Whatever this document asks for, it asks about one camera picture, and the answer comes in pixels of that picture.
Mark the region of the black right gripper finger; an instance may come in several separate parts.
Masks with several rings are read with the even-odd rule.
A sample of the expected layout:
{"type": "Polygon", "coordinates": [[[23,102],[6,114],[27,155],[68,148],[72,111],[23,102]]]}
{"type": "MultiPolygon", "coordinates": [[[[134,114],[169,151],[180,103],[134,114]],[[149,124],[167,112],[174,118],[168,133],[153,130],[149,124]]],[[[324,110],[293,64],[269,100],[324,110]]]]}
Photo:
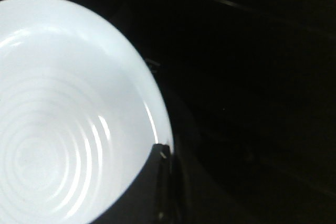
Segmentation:
{"type": "Polygon", "coordinates": [[[153,223],[182,223],[179,163],[168,145],[152,146],[157,174],[153,205],[153,223]]]}

